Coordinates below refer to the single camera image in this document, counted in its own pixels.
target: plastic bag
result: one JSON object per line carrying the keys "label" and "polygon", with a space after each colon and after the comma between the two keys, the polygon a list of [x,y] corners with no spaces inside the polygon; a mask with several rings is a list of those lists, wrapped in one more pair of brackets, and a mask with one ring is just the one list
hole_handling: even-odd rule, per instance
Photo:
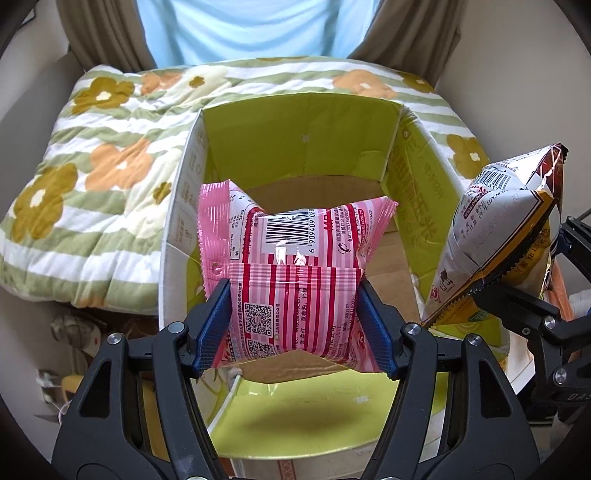
{"label": "plastic bag", "polygon": [[355,316],[364,268],[396,203],[387,197],[267,215],[230,181],[202,186],[207,296],[229,278],[232,320],[214,367],[302,349],[378,371]]}
{"label": "plastic bag", "polygon": [[490,318],[468,293],[498,278],[541,295],[560,227],[566,152],[556,144],[492,163],[472,181],[454,214],[439,259],[423,313],[424,325]]}

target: cardboard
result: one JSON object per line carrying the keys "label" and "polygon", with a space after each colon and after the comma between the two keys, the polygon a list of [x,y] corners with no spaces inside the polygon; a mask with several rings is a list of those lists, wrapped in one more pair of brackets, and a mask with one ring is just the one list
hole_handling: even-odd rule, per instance
{"label": "cardboard", "polygon": [[[364,96],[299,93],[208,105],[191,129],[171,192],[160,268],[160,328],[184,320],[205,300],[195,195],[203,183],[226,179],[269,213],[383,194],[396,200],[400,234],[383,238],[367,275],[382,301],[394,304],[406,321],[417,321],[453,212],[469,183],[438,145],[407,109]],[[509,349],[508,334],[497,319],[437,329],[453,338],[477,332],[500,358]],[[337,370],[316,358],[276,361],[293,362],[293,367],[284,365],[292,378]],[[274,373],[272,362],[247,369],[256,368],[259,380],[288,380]],[[261,375],[266,369],[268,375]],[[200,394],[211,396],[205,387]],[[219,399],[212,398],[212,412]]]}

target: wall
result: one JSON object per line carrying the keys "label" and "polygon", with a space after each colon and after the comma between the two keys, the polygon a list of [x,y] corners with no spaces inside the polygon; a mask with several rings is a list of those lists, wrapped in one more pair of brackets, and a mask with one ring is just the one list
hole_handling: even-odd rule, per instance
{"label": "wall", "polygon": [[[37,18],[19,30],[0,59],[0,125],[19,96],[66,49],[55,0],[41,0]],[[0,155],[3,168],[10,172],[9,176],[0,176],[2,216],[14,199],[14,190],[24,186],[41,160],[41,154],[28,161],[13,158],[6,151],[8,143],[2,143],[5,149]],[[41,400],[35,383],[36,370],[70,372],[69,348],[57,343],[50,334],[49,322],[56,308],[55,304],[20,300],[0,288],[0,394],[25,434],[46,458],[51,456],[59,427],[35,416],[56,413],[54,407]]]}
{"label": "wall", "polygon": [[[591,55],[553,0],[469,0],[437,89],[493,161],[566,145],[563,216],[591,207]],[[589,288],[563,260],[569,293]]]}
{"label": "wall", "polygon": [[67,47],[55,0],[40,0],[37,18],[17,32],[0,59],[0,118]]}

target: orange flower pattern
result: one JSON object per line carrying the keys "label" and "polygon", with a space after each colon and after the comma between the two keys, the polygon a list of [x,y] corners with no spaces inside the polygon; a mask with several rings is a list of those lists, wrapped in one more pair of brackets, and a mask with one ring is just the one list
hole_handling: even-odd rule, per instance
{"label": "orange flower pattern", "polygon": [[132,82],[119,82],[111,77],[97,77],[90,87],[83,89],[74,97],[72,113],[84,113],[92,107],[108,109],[123,105],[133,94]]}
{"label": "orange flower pattern", "polygon": [[464,138],[459,135],[448,135],[447,145],[453,150],[456,171],[465,179],[475,179],[483,167],[489,164],[482,146],[474,137]]}
{"label": "orange flower pattern", "polygon": [[342,76],[333,78],[333,86],[350,90],[355,95],[364,97],[392,99],[396,96],[388,85],[367,70],[351,70]]}
{"label": "orange flower pattern", "polygon": [[141,138],[129,147],[119,150],[103,144],[90,154],[93,170],[86,177],[86,190],[102,192],[113,187],[127,190],[146,178],[152,167],[152,155],[146,152],[150,141]]}
{"label": "orange flower pattern", "polygon": [[148,72],[142,75],[142,88],[140,93],[148,95],[149,93],[166,90],[175,85],[182,75],[180,73],[168,72],[158,75],[154,72]]}

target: pink snack package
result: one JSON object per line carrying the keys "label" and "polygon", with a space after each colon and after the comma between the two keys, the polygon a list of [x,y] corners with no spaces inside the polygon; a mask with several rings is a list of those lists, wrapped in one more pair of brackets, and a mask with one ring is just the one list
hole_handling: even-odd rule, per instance
{"label": "pink snack package", "polygon": [[267,215],[236,184],[205,184],[199,242],[206,295],[230,279],[232,319],[215,368],[302,349],[379,371],[355,315],[357,286],[397,203]]}

